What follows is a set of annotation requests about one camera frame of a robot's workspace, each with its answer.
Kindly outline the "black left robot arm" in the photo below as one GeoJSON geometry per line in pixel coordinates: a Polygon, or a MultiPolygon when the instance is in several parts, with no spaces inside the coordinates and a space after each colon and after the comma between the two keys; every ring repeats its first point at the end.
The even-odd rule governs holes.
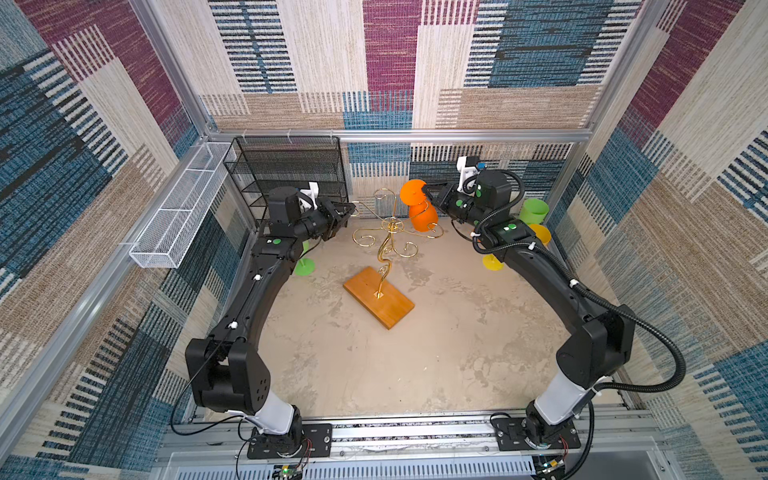
{"type": "Polygon", "coordinates": [[[308,442],[297,406],[279,398],[258,347],[281,288],[304,255],[306,241],[328,241],[345,227],[356,207],[296,187],[274,188],[267,196],[247,276],[215,327],[189,341],[185,361],[194,402],[250,424],[251,445],[294,456],[308,442]]]}

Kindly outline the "yellow wine glass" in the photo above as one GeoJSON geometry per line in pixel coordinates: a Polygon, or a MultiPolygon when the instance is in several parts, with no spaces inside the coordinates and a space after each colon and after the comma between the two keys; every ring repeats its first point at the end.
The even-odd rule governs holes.
{"type": "Polygon", "coordinates": [[[501,271],[504,268],[504,263],[499,261],[493,254],[484,255],[482,263],[490,271],[501,271]]]}
{"type": "Polygon", "coordinates": [[[534,232],[536,238],[544,245],[548,246],[552,241],[552,233],[550,230],[540,224],[529,224],[528,227],[534,232]]]}

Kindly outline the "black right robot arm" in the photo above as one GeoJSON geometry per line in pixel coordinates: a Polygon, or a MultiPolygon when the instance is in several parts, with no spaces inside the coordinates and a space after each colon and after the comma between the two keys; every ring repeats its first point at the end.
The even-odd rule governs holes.
{"type": "Polygon", "coordinates": [[[527,443],[547,448],[572,426],[598,387],[631,357],[634,326],[626,307],[604,307],[559,263],[512,209],[524,197],[522,179],[509,170],[482,170],[457,184],[418,187],[438,211],[472,226],[476,252],[491,255],[526,280],[569,333],[557,350],[557,372],[526,408],[527,443]]]}

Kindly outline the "orange back wine glass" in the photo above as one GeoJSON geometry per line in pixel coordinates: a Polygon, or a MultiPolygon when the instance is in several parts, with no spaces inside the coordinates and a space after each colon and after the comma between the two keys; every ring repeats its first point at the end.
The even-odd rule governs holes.
{"type": "Polygon", "coordinates": [[[430,231],[438,223],[437,209],[423,191],[425,186],[425,181],[412,179],[399,192],[399,199],[408,207],[408,218],[413,228],[422,233],[430,231]]]}

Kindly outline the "green wine glass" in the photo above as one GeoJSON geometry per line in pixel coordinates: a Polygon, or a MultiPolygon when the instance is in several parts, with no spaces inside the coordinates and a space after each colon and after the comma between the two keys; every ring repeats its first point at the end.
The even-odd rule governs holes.
{"type": "Polygon", "coordinates": [[[549,214],[549,205],[540,199],[528,198],[523,202],[519,212],[521,221],[528,225],[540,225],[549,214]]]}
{"type": "Polygon", "coordinates": [[[308,252],[312,249],[310,241],[305,240],[302,244],[302,253],[296,262],[294,268],[294,274],[297,276],[309,276],[315,270],[315,263],[312,259],[307,257],[308,252]]]}

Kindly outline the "yellow back wine glass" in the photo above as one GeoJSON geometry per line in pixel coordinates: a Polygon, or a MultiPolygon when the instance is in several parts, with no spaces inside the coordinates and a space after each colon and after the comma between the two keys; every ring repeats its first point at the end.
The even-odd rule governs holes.
{"type": "Polygon", "coordinates": [[[490,271],[501,271],[504,268],[504,263],[499,261],[493,254],[484,255],[482,263],[490,271]]]}

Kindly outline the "gold wire wine glass rack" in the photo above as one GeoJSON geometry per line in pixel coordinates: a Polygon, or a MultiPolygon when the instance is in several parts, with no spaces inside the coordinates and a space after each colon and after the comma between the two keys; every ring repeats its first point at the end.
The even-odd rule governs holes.
{"type": "Polygon", "coordinates": [[[399,235],[434,240],[444,235],[439,225],[426,233],[416,231],[408,218],[408,207],[399,199],[399,192],[380,188],[374,194],[375,200],[392,201],[392,213],[383,217],[366,205],[364,208],[379,220],[376,228],[358,228],[353,233],[354,243],[361,248],[377,249],[378,268],[367,267],[344,283],[345,290],[351,294],[381,325],[390,330],[397,325],[415,307],[413,301],[388,281],[394,258],[408,259],[419,253],[419,247],[411,240],[402,246],[396,243],[399,235]]]}

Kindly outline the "yellow front wine glass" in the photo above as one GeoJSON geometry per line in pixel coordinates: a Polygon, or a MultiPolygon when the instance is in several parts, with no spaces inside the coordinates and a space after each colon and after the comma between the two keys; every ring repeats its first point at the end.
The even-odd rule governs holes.
{"type": "Polygon", "coordinates": [[[544,245],[548,246],[552,241],[552,233],[550,230],[540,224],[529,224],[528,227],[534,232],[536,238],[544,245]]]}

